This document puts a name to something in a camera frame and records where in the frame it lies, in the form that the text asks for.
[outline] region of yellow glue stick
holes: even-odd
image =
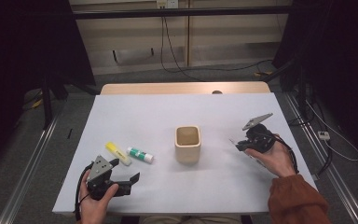
[[[108,149],[116,158],[118,158],[124,165],[130,165],[131,159],[127,156],[126,153],[122,152],[120,148],[118,148],[112,142],[106,143],[106,149]]]

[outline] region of wooden panel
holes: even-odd
[[[71,5],[90,5],[90,4],[107,4],[107,3],[133,3],[133,2],[154,2],[152,0],[69,0]]]
[[[167,18],[174,47],[186,41],[185,18]],[[149,49],[161,47],[161,18],[129,18],[77,21],[86,50]],[[164,31],[164,43],[168,38]]]
[[[87,10],[136,10],[136,9],[155,9],[157,8],[156,1],[137,1],[137,2],[112,2],[108,3],[96,1],[93,4],[86,4],[87,1],[76,1],[73,3],[73,11],[87,11]]]
[[[194,0],[193,7],[266,7],[288,5],[275,0]],[[277,15],[239,15],[192,17],[192,44],[225,45],[236,43],[280,42],[285,17]]]
[[[175,82],[106,84],[101,95],[106,94],[211,94],[270,92],[265,82]]]

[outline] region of electrical outlet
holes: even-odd
[[[330,134],[328,134],[328,132],[318,132],[318,136],[321,140],[330,140]]]
[[[167,0],[157,0],[157,8],[167,8]]]
[[[167,0],[167,8],[179,8],[178,0]]]

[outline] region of tan cardboard cup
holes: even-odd
[[[200,159],[201,135],[198,126],[182,126],[175,132],[176,160],[184,164],[194,164]]]

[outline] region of person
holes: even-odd
[[[328,203],[324,197],[308,184],[302,175],[297,175],[287,148],[276,141],[266,153],[247,148],[250,157],[264,163],[266,168],[278,178],[272,179],[269,190],[268,210],[274,224],[280,223],[331,223],[327,216]],[[83,177],[80,198],[88,195],[86,177]],[[103,223],[109,200],[115,195],[117,185],[112,186],[100,201],[87,197],[81,203],[82,224]],[[144,217],[148,223],[241,223],[240,217]]]

